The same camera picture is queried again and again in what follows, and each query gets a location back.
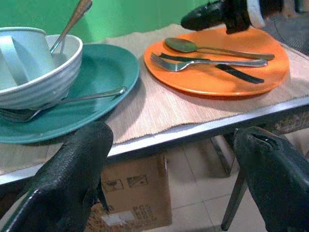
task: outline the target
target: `green plate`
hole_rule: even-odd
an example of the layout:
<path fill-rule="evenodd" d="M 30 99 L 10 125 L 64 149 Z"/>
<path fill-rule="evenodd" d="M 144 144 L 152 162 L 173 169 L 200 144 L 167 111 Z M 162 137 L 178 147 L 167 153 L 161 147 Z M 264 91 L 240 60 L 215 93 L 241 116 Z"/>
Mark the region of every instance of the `green plate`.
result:
<path fill-rule="evenodd" d="M 112 110 L 131 91 L 139 76 L 139 62 L 129 51 L 107 44 L 84 45 L 81 70 L 68 98 L 126 86 L 118 97 L 79 101 L 56 106 L 27 123 L 0 118 L 0 142 L 28 144 L 56 138 L 94 121 Z"/>

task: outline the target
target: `knife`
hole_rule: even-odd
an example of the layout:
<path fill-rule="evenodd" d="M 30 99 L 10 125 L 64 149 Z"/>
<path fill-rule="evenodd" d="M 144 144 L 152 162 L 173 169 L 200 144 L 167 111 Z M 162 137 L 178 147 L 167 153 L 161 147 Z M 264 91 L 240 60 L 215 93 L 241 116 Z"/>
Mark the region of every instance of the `knife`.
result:
<path fill-rule="evenodd" d="M 188 61 L 192 61 L 192 60 L 210 60 L 210 59 L 203 59 L 203 58 L 176 57 L 176 56 L 167 55 L 165 53 L 161 53 L 161 55 L 159 55 L 159 56 L 161 58 L 175 60 L 175 61 L 182 61 L 182 62 L 188 62 Z M 246 74 L 244 72 L 241 72 L 241 71 L 234 69 L 231 66 L 226 65 L 226 64 L 218 64 L 215 67 L 226 72 L 226 73 L 228 73 L 228 74 L 231 74 L 235 77 L 238 77 L 241 80 L 244 80 L 244 81 L 247 81 L 247 82 L 250 82 L 250 83 L 253 83 L 253 84 L 260 84 L 260 83 L 264 82 L 263 79 L 251 76 L 251 75 Z"/>

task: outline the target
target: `metal spoon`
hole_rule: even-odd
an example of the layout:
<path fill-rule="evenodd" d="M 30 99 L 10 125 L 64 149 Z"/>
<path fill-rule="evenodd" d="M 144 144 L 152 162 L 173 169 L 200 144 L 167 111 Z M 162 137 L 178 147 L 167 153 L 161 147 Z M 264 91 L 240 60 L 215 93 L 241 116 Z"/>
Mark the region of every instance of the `metal spoon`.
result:
<path fill-rule="evenodd" d="M 269 53 L 249 53 L 249 52 L 238 52 L 238 51 L 232 51 L 227 50 L 223 48 L 217 48 L 217 47 L 198 47 L 194 42 L 180 39 L 180 38 L 167 38 L 165 39 L 165 43 L 180 52 L 195 52 L 199 49 L 209 49 L 214 51 L 220 51 L 220 52 L 226 52 L 233 55 L 237 55 L 240 57 L 246 57 L 246 58 L 255 58 L 255 59 L 266 59 L 266 60 L 272 60 L 275 58 L 274 54 Z"/>
<path fill-rule="evenodd" d="M 58 37 L 52 48 L 50 49 L 50 52 L 53 53 L 55 49 L 58 47 L 58 45 L 61 43 L 63 38 L 67 35 L 69 30 L 84 16 L 84 14 L 91 8 L 92 6 L 92 0 L 80 0 L 77 4 L 77 7 L 75 8 L 75 11 L 73 15 L 71 16 L 68 24 L 62 31 L 61 35 Z"/>
<path fill-rule="evenodd" d="M 30 110 L 30 109 L 11 110 L 11 109 L 1 109 L 0 108 L 0 117 L 6 120 L 12 121 L 12 122 L 28 122 L 32 120 L 35 116 L 37 116 L 42 110 L 51 108 L 55 105 L 69 103 L 73 101 L 76 102 L 76 101 L 83 101 L 83 100 L 96 99 L 96 98 L 119 96 L 119 95 L 124 94 L 125 92 L 126 92 L 126 87 L 122 86 L 120 88 L 116 88 L 116 89 L 102 92 L 102 93 L 86 95 L 86 96 L 79 97 L 79 98 L 71 98 L 71 99 L 63 99 L 63 100 L 55 101 L 55 102 L 46 104 L 36 110 Z"/>

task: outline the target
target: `white bowl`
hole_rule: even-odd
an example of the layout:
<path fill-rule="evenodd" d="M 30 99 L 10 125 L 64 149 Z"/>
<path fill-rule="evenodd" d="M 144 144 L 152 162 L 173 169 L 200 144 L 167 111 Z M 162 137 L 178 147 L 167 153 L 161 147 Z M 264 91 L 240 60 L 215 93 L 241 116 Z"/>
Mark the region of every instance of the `white bowl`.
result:
<path fill-rule="evenodd" d="M 49 47 L 58 36 L 46 37 Z M 82 50 L 82 40 L 67 35 L 53 53 L 57 68 L 23 85 L 0 90 L 0 108 L 33 109 L 66 97 L 80 71 Z"/>

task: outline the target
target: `beige placemat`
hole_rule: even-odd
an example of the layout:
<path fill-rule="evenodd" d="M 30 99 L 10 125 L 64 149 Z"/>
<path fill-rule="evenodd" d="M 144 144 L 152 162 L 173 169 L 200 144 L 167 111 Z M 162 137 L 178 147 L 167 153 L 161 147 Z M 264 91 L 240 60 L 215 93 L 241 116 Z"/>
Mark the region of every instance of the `beige placemat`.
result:
<path fill-rule="evenodd" d="M 191 97 L 158 82 L 146 69 L 146 48 L 166 37 L 190 32 L 178 25 L 147 32 L 132 33 L 105 40 L 131 51 L 140 61 L 140 78 L 132 92 L 107 119 L 114 132 L 114 142 L 156 134 L 182 124 L 201 123 L 235 116 L 264 106 L 309 95 L 309 58 L 284 47 L 291 67 L 291 78 L 273 91 L 248 100 L 220 101 Z M 0 175 L 27 168 L 50 159 L 63 138 L 33 145 L 0 144 Z"/>

